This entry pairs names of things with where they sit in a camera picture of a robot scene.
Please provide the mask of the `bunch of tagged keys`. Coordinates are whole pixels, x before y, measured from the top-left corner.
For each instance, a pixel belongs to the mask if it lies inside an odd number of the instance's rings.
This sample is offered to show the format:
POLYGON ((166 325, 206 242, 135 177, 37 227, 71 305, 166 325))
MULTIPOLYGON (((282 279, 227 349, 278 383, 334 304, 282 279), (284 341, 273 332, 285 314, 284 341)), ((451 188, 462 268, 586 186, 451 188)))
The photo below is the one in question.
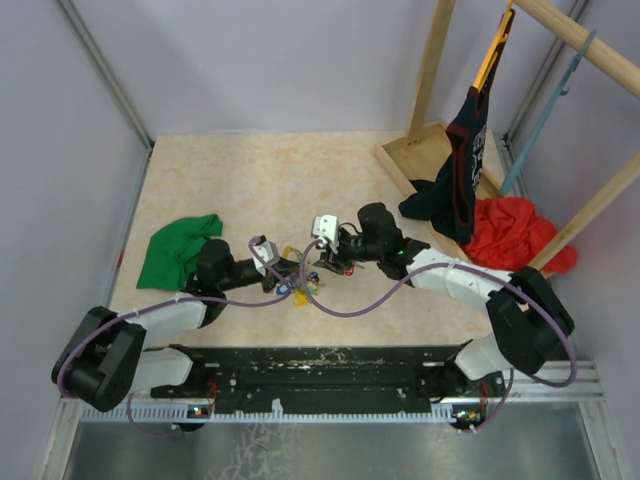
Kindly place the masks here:
POLYGON ((323 284, 317 271, 311 271, 302 282, 298 277, 292 277, 276 285, 275 292, 279 296, 291 296, 293 306, 303 307, 309 304, 310 296, 318 296, 323 284))

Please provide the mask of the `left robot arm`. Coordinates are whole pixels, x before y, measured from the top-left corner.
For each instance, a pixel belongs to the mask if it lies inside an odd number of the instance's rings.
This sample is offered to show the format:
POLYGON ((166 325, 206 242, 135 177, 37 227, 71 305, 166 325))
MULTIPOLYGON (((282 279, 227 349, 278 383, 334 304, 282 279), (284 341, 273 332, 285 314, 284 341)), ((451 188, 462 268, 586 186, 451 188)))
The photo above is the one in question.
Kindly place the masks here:
POLYGON ((201 394, 207 371, 196 365, 193 353, 167 340, 213 323, 233 303, 227 292, 260 285, 271 293, 299 271, 297 261, 280 256, 263 236, 252 238, 249 249, 249 258, 237 260, 227 242, 209 240, 184 289, 170 299, 125 314, 104 306, 90 309, 52 368, 59 392, 100 412, 157 387, 174 386, 189 397, 201 394))

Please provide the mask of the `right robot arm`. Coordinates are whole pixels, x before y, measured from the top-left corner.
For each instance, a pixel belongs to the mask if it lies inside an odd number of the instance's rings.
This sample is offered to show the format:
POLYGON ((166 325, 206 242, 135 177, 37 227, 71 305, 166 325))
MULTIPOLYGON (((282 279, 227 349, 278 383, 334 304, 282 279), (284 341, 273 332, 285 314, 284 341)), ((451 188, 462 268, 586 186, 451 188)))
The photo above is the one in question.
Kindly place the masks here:
POLYGON ((404 236, 382 203, 362 207, 357 218, 357 233, 333 215, 314 218, 312 245, 321 252, 317 267, 343 275, 358 263, 373 262, 395 290, 408 285, 439 292, 488 316, 491 333, 464 344, 449 362, 446 380, 454 393, 470 395, 483 377, 506 369, 536 378, 559 352, 567 355, 569 376, 554 387, 575 380, 577 357, 569 339, 575 324, 539 270, 492 270, 450 257, 404 236))

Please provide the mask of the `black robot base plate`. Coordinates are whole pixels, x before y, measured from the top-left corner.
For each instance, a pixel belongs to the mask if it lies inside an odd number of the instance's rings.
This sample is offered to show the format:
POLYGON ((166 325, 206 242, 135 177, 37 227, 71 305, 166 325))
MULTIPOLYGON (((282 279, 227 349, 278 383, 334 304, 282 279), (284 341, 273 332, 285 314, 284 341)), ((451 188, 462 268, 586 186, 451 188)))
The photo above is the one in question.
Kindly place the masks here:
POLYGON ((226 398, 265 389, 347 390, 401 388, 428 400, 471 393, 469 381, 448 366, 457 346, 387 347, 211 347, 188 348, 196 365, 186 383, 152 389, 152 398, 203 398, 214 386, 226 398))

